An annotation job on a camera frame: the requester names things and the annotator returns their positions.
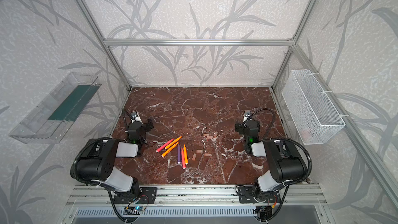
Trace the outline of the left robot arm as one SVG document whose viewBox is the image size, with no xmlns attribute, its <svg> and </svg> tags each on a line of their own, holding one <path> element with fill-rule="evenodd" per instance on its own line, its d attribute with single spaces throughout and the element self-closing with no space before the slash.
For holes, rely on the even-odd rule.
<svg viewBox="0 0 398 224">
<path fill-rule="evenodd" d="M 127 127 L 127 140 L 90 139 L 73 161 L 71 177 L 83 184 L 101 186 L 109 192 L 139 197 L 142 191 L 138 180 L 118 170 L 115 161 L 116 158 L 140 157 L 147 144 L 146 133 L 153 128 L 151 119 L 146 123 L 134 120 Z"/>
</svg>

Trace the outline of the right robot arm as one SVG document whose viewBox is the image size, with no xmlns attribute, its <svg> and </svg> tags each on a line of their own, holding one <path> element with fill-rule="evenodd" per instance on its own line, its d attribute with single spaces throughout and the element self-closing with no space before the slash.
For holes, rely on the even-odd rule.
<svg viewBox="0 0 398 224">
<path fill-rule="evenodd" d="M 235 124 L 235 131 L 244 136 L 247 154 L 267 159 L 268 171 L 254 183 L 254 195 L 277 192 L 305 181 L 313 168 L 307 149 L 290 138 L 259 139 L 260 124 L 246 120 Z"/>
</svg>

